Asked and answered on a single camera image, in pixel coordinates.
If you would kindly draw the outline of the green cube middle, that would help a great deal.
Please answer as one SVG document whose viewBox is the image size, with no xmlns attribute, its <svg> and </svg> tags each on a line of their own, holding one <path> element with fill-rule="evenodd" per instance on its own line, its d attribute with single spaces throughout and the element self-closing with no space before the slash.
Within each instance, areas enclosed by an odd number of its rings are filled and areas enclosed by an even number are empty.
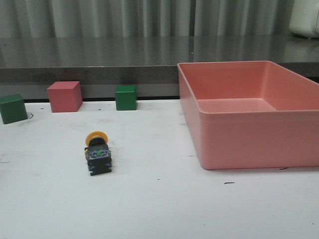
<svg viewBox="0 0 319 239">
<path fill-rule="evenodd" d="M 137 88 L 135 85 L 119 85 L 115 90 L 116 110 L 137 109 Z"/>
</svg>

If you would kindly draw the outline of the grey stone counter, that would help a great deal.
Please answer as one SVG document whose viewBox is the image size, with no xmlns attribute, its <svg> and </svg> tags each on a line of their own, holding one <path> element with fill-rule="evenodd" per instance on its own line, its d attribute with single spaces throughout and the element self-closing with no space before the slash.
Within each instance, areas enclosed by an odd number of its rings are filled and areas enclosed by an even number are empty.
<svg viewBox="0 0 319 239">
<path fill-rule="evenodd" d="M 48 101 L 57 81 L 79 81 L 85 100 L 136 85 L 140 99 L 176 99 L 178 63 L 269 60 L 319 79 L 319 41 L 292 35 L 3 38 L 0 93 Z"/>
</svg>

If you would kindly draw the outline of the white appliance on counter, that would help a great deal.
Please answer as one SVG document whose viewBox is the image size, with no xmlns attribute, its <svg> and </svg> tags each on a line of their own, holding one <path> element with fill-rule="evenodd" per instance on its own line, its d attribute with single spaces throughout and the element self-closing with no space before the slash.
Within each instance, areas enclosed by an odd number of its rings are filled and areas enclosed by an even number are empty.
<svg viewBox="0 0 319 239">
<path fill-rule="evenodd" d="M 289 30 L 306 38 L 319 37 L 319 1 L 295 0 Z"/>
</svg>

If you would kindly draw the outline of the pink plastic bin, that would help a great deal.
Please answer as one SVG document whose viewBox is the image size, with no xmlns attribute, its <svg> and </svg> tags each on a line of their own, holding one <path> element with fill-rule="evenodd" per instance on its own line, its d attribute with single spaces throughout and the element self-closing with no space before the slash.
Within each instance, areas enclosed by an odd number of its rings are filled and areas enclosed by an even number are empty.
<svg viewBox="0 0 319 239">
<path fill-rule="evenodd" d="M 203 168 L 318 166 L 318 83 L 271 61 L 177 67 L 181 106 Z"/>
</svg>

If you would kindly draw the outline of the green cube left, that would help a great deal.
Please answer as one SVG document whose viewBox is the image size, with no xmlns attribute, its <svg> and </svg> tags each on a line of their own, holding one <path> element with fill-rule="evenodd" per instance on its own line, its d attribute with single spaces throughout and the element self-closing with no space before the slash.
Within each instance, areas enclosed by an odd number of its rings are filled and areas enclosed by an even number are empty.
<svg viewBox="0 0 319 239">
<path fill-rule="evenodd" d="M 20 94 L 0 98 L 0 114 L 3 124 L 28 119 L 24 99 Z"/>
</svg>

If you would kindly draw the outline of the green cube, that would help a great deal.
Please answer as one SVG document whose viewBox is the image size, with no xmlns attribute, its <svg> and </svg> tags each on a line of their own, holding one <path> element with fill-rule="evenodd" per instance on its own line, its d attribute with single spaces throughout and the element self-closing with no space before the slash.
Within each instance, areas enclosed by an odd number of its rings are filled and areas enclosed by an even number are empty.
<svg viewBox="0 0 319 239">
<path fill-rule="evenodd" d="M 3 124 L 28 119 L 24 99 L 20 94 L 0 98 L 0 114 Z"/>
<path fill-rule="evenodd" d="M 137 109 L 137 88 L 135 85 L 119 85 L 115 90 L 116 110 Z"/>
</svg>

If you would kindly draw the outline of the pink wooden cube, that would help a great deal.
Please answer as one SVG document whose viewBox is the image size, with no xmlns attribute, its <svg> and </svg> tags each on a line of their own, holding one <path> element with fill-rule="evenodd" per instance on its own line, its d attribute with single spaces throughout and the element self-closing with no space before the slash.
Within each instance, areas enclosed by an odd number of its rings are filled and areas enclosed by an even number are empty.
<svg viewBox="0 0 319 239">
<path fill-rule="evenodd" d="M 82 106 L 79 81 L 59 81 L 47 88 L 53 113 L 77 112 Z"/>
</svg>

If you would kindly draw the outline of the yellow push button switch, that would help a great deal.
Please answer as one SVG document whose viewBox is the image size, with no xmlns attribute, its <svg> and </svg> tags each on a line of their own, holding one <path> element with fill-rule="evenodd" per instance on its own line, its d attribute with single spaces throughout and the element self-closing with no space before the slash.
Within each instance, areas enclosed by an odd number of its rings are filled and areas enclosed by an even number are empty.
<svg viewBox="0 0 319 239">
<path fill-rule="evenodd" d="M 108 146 L 108 136 L 102 131 L 94 131 L 85 139 L 85 158 L 91 176 L 112 171 L 112 156 Z"/>
</svg>

